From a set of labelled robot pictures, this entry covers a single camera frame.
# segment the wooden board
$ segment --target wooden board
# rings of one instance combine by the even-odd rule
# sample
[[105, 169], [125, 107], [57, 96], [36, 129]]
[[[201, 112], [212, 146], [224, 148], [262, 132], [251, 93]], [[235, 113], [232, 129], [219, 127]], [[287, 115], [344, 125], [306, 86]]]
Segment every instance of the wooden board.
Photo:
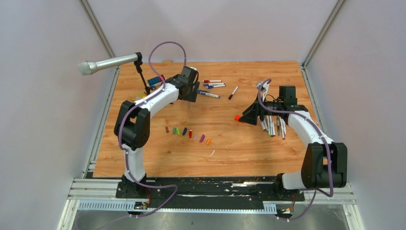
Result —
[[[226, 87], [210, 89], [220, 99], [198, 95], [196, 103], [176, 101], [151, 119], [151, 135], [145, 146], [144, 166], [148, 176], [225, 176], [276, 175], [301, 168], [305, 146], [296, 133], [287, 127], [286, 140], [269, 137], [261, 126], [234, 120], [255, 100], [258, 81], [272, 78], [270, 94], [278, 96], [279, 85], [295, 85], [298, 103], [305, 105], [313, 120], [312, 105], [297, 62], [196, 62], [188, 63], [199, 71], [199, 80], [223, 80]], [[181, 71], [182, 63], [156, 63], [154, 67], [165, 77]], [[148, 64], [144, 76], [155, 75]], [[238, 91], [228, 100], [235, 86]], [[143, 93], [144, 86], [134, 65], [123, 65], [118, 77], [99, 156], [95, 177], [119, 177], [124, 172], [124, 154], [119, 149], [113, 128], [120, 105]], [[203, 143], [187, 135], [172, 134], [172, 129], [185, 127], [200, 136]]]

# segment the black microphone stand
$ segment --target black microphone stand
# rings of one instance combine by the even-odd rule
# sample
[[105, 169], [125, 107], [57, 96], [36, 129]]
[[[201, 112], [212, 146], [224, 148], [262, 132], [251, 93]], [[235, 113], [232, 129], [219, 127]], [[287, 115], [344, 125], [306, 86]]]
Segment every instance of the black microphone stand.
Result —
[[144, 83], [146, 94], [149, 95], [151, 93], [151, 89], [150, 89], [149, 86], [147, 86], [147, 83], [145, 82], [144, 76], [142, 75], [142, 69], [141, 69], [142, 54], [140, 52], [136, 52], [135, 54], [137, 54], [137, 57], [138, 57], [137, 61], [134, 62], [135, 68], [137, 69], [137, 72], [141, 76], [142, 82]]

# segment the silver microphone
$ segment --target silver microphone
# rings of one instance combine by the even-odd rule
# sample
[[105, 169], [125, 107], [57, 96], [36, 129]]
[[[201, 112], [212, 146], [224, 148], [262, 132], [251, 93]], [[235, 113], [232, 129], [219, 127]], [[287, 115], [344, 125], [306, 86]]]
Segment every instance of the silver microphone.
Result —
[[79, 71], [82, 75], [90, 75], [102, 69], [108, 69], [111, 67], [119, 66], [125, 63], [138, 60], [138, 54], [141, 57], [141, 53], [129, 54], [121, 57], [113, 57], [101, 61], [85, 61], [78, 65]]

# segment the black marker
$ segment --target black marker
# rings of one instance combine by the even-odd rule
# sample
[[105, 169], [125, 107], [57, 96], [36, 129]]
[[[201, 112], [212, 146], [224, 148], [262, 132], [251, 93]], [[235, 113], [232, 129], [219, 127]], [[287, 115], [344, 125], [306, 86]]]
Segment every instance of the black marker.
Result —
[[234, 89], [233, 93], [228, 97], [229, 100], [231, 100], [231, 98], [233, 97], [233, 95], [236, 93], [238, 89], [238, 86], [236, 86], [236, 88]]

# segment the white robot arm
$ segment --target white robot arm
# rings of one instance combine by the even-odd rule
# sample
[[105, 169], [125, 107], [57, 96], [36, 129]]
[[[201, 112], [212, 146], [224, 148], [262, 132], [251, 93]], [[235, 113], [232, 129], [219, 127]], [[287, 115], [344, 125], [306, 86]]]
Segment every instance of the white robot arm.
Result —
[[[261, 92], [268, 90], [268, 84], [263, 85]], [[296, 88], [282, 85], [279, 87], [279, 97], [273, 101], [258, 101], [247, 108], [238, 121], [256, 125], [258, 117], [261, 121], [267, 115], [279, 115], [298, 134], [307, 147], [300, 171], [280, 173], [275, 182], [283, 185], [284, 189], [316, 189], [329, 187], [328, 166], [323, 164], [323, 158], [330, 154], [333, 187], [344, 187], [347, 182], [347, 147], [336, 143], [327, 137], [316, 125], [306, 107], [297, 104]]]
[[[140, 181], [145, 176], [144, 145], [149, 138], [150, 119], [163, 107], [178, 99], [195, 102], [199, 88], [199, 82], [195, 80], [196, 76], [195, 68], [185, 66], [181, 74], [167, 79], [159, 90], [134, 103], [125, 101], [122, 104], [114, 128], [117, 136], [124, 115], [135, 104], [139, 105], [124, 122], [122, 132], [123, 148], [126, 149], [124, 153], [128, 154], [128, 170], [136, 180]], [[130, 121], [131, 117], [136, 117], [135, 123]], [[128, 171], [125, 171], [124, 175], [134, 182]]]

